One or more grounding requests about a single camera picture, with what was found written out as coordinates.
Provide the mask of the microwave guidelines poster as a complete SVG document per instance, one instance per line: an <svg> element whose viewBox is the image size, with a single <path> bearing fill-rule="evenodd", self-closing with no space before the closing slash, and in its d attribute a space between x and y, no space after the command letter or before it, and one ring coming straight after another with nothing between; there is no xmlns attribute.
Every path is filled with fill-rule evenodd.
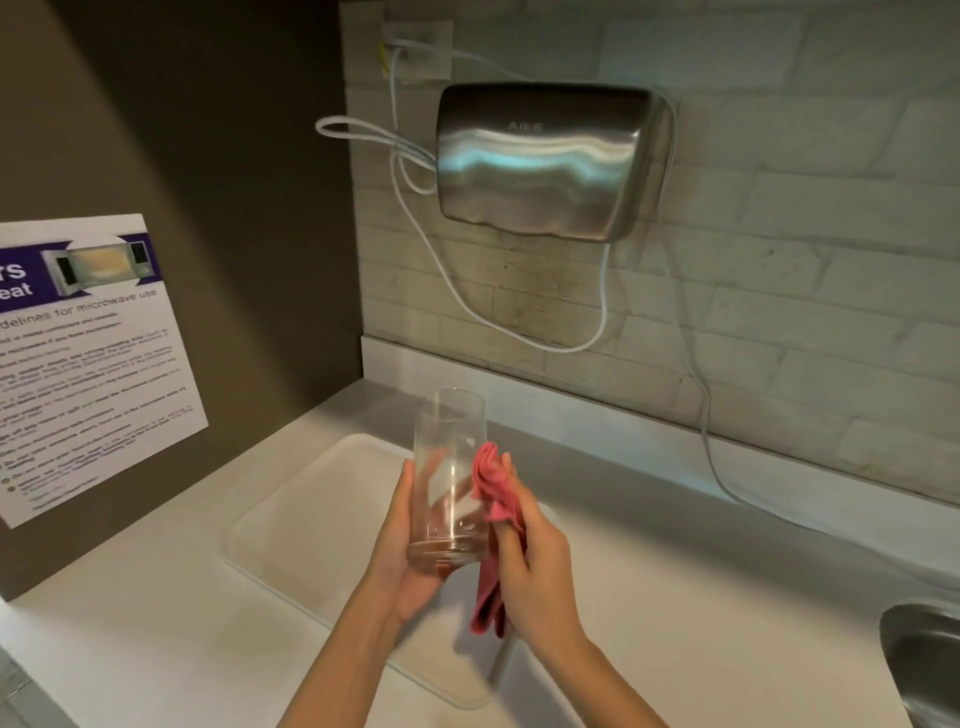
<svg viewBox="0 0 960 728"><path fill-rule="evenodd" d="M0 223L8 528L208 426L142 215Z"/></svg>

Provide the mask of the stainless steel sink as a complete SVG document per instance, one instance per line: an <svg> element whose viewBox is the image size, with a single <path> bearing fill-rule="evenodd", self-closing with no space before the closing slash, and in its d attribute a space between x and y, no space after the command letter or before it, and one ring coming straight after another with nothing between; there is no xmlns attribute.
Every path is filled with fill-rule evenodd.
<svg viewBox="0 0 960 728"><path fill-rule="evenodd" d="M894 605L882 613L879 634L913 728L960 728L960 611Z"/></svg>

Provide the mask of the pink cleaning cloth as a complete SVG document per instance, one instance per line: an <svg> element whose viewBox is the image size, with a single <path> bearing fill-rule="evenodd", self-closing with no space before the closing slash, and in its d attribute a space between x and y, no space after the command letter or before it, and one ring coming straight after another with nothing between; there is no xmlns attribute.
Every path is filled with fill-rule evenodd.
<svg viewBox="0 0 960 728"><path fill-rule="evenodd" d="M494 524L508 524L517 533L522 551L527 541L522 504L509 467L505 466L494 442L477 450L472 466L472 497L482 504L483 523L487 527L487 555L481 559L476 602L470 630L476 636L493 631L505 639L510 625L502 598L499 576L499 546Z"/></svg>

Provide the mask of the person's right forearm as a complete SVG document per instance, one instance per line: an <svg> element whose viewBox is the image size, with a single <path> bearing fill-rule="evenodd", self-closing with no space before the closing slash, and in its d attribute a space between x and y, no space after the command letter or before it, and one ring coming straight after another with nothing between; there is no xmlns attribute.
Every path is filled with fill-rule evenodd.
<svg viewBox="0 0 960 728"><path fill-rule="evenodd" d="M529 645L585 728L669 728L584 631Z"/></svg>

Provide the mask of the stainless steel hand dryer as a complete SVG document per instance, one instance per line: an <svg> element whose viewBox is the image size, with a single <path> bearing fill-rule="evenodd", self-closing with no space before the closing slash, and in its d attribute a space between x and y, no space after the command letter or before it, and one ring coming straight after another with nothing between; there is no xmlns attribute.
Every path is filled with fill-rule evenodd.
<svg viewBox="0 0 960 728"><path fill-rule="evenodd" d="M613 244L632 228L667 109L649 88L450 85L436 122L440 212L516 237Z"/></svg>

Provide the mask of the person's right hand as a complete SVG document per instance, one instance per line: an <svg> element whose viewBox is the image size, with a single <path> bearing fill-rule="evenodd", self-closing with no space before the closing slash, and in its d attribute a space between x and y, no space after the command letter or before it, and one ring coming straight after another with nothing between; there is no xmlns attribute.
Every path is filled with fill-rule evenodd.
<svg viewBox="0 0 960 728"><path fill-rule="evenodd" d="M495 523L501 594L518 636L529 642L585 630L580 619L567 536L542 513L538 528L526 528L526 550L508 523Z"/></svg>

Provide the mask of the person's left forearm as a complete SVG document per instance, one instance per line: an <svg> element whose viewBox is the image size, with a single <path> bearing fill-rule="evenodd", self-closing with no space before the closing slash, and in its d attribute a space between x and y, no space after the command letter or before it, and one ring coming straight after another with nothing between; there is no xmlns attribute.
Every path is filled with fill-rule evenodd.
<svg viewBox="0 0 960 728"><path fill-rule="evenodd" d="M355 589L276 728L364 728L402 628L426 601Z"/></svg>

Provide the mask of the white plastic tray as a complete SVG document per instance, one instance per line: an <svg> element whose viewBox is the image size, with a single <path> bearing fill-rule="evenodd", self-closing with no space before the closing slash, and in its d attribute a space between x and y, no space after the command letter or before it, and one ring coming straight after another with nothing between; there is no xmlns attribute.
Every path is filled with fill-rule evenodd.
<svg viewBox="0 0 960 728"><path fill-rule="evenodd" d="M410 451L351 434L226 528L222 558L332 628L363 576ZM406 627L389 668L454 709L503 700L522 722L563 722L567 707L515 637L470 632L478 564L455 571Z"/></svg>

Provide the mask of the white wall outlet plate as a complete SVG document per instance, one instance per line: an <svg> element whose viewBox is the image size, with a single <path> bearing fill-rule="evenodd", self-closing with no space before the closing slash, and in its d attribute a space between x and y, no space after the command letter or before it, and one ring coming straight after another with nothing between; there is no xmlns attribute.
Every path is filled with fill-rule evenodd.
<svg viewBox="0 0 960 728"><path fill-rule="evenodd" d="M403 84L447 83L453 75L452 20L384 21L379 28L379 55L383 77L391 75L392 58L399 53L394 79Z"/></svg>

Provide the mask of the person's left hand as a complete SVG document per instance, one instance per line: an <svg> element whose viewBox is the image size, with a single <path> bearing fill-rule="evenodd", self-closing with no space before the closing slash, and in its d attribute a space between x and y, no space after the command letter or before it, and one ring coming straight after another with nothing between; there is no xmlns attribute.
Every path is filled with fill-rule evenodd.
<svg viewBox="0 0 960 728"><path fill-rule="evenodd" d="M430 601L438 589L459 569L456 564L411 565L407 546L397 541L397 486L379 529L363 579L376 600L387 608L389 621L402 627Z"/></svg>

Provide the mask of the clear drinking glass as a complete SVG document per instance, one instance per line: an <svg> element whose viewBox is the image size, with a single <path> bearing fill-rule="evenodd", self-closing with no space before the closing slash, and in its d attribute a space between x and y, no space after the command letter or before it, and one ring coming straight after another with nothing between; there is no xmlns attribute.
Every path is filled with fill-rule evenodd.
<svg viewBox="0 0 960 728"><path fill-rule="evenodd" d="M474 457L487 442L485 401L459 388L424 396L414 417L414 480L407 557L424 574L456 570L488 552L485 507L474 495Z"/></svg>

